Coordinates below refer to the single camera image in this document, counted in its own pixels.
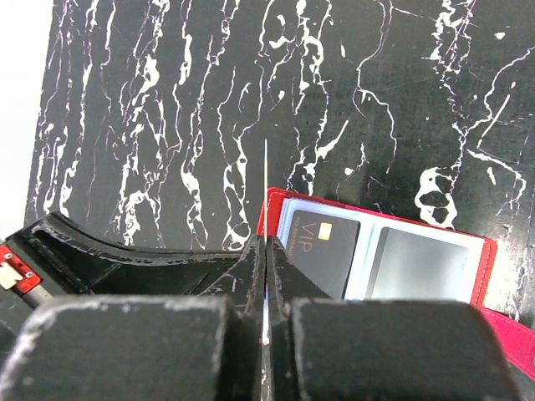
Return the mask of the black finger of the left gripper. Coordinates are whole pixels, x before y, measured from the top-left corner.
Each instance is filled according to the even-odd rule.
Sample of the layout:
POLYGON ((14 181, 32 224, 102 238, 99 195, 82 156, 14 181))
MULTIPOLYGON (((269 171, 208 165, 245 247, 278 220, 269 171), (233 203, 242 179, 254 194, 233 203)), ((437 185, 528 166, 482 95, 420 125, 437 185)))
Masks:
POLYGON ((8 236, 13 255, 51 296, 228 295, 243 299, 247 274, 240 251, 167 250, 124 246, 91 236, 53 212, 8 236))

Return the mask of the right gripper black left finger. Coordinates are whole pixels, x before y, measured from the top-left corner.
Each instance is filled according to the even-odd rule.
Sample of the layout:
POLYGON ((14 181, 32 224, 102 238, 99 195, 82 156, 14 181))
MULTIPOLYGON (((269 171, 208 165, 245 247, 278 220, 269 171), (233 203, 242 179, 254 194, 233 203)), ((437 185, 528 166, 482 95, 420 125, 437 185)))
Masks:
POLYGON ((1 370, 4 400, 254 400, 264 240, 238 259, 246 306, 228 294, 65 296, 39 306, 1 370))

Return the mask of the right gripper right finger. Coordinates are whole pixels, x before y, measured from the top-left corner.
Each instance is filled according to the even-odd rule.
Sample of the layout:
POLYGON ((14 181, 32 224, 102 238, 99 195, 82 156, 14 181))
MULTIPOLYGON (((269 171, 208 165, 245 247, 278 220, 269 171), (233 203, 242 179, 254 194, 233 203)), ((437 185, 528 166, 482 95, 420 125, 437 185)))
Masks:
POLYGON ((276 400, 518 400, 497 336, 463 302, 328 297, 267 239, 276 400))

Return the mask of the red card holder wallet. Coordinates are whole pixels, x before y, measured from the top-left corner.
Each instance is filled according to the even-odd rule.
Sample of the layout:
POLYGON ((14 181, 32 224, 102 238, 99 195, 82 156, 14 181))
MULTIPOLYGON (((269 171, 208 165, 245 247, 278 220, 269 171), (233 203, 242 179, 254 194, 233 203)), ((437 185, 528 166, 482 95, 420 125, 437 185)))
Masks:
POLYGON ((285 250, 297 210, 360 223, 344 295, 338 299, 470 303, 493 327, 507 359, 534 376, 534 331, 483 307, 498 250, 494 240, 271 187, 267 235, 276 236, 285 250))

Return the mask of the black VIP credit card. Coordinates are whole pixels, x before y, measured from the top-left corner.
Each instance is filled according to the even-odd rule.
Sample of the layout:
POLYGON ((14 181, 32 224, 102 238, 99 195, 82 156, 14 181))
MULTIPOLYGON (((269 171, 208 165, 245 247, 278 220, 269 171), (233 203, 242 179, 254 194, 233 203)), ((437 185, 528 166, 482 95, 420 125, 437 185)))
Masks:
POLYGON ((313 211, 293 213, 286 244, 289 259, 333 298, 344 295, 360 223, 313 211))

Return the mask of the thin white credit card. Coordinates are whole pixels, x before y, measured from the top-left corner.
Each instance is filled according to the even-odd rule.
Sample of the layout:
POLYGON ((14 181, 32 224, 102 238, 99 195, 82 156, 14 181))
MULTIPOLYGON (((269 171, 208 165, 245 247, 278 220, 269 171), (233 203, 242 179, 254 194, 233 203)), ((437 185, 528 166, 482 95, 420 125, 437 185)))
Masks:
MULTIPOLYGON (((264 244, 268 242, 268 139, 264 140, 264 161, 263 161, 263 239, 264 244)), ((262 400, 270 400, 270 357, 269 357, 269 327, 268 327, 268 285, 264 285, 264 302, 262 318, 262 400)))

